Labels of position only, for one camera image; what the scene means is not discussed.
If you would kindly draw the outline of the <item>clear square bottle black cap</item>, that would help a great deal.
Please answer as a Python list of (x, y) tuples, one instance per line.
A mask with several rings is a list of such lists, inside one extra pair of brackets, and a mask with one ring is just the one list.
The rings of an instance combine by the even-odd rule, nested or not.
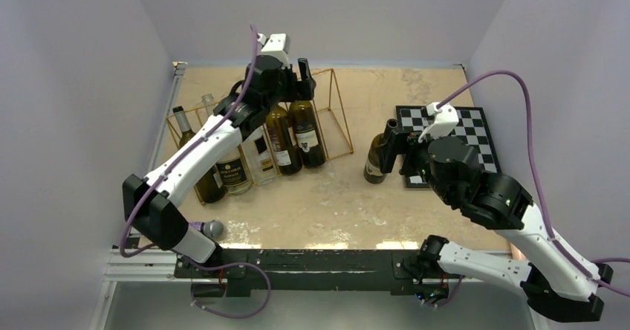
[(258, 185), (272, 182), (276, 177), (276, 170), (263, 128), (255, 129), (242, 143), (241, 148), (247, 159), (253, 182)]

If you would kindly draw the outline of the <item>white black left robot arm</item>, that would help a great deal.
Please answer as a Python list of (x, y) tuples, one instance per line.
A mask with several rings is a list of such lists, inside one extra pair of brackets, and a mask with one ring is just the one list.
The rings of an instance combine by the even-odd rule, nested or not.
[(269, 54), (259, 54), (213, 109), (200, 131), (167, 162), (122, 185), (126, 227), (133, 227), (162, 250), (192, 260), (204, 277), (221, 270), (220, 246), (194, 228), (178, 209), (189, 191), (220, 159), (233, 152), (261, 127), (279, 103), (314, 98), (314, 82), (306, 58), (298, 71)]

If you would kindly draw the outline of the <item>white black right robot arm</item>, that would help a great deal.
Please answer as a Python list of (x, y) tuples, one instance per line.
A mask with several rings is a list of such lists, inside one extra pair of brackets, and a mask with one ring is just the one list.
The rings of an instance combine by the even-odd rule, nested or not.
[(501, 258), (431, 235), (414, 258), (403, 261), (407, 272), (418, 279), (438, 272), (469, 276), (506, 288), (559, 323), (600, 320), (604, 302), (597, 290), (611, 282), (612, 268), (583, 258), (546, 228), (530, 193), (509, 175), (486, 171), (475, 147), (453, 136), (421, 140), (416, 132), (393, 131), (376, 153), (383, 173), (402, 155), (402, 175), (422, 177), (443, 203), (524, 255), (520, 261)]

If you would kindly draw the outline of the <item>dark green bottle white label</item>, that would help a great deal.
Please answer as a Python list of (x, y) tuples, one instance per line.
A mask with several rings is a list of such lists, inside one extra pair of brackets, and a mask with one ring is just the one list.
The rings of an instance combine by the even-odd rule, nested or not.
[(325, 150), (319, 132), (316, 110), (312, 103), (316, 82), (306, 58), (298, 58), (301, 80), (297, 84), (300, 100), (289, 105), (289, 117), (296, 137), (297, 151), (306, 168), (316, 168), (326, 162)]

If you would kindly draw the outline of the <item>clear round glass bottle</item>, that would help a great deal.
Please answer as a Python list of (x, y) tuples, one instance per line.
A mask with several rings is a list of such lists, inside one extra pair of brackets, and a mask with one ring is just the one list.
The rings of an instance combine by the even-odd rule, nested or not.
[(216, 166), (229, 194), (243, 194), (252, 187), (253, 182), (240, 146), (228, 152)]

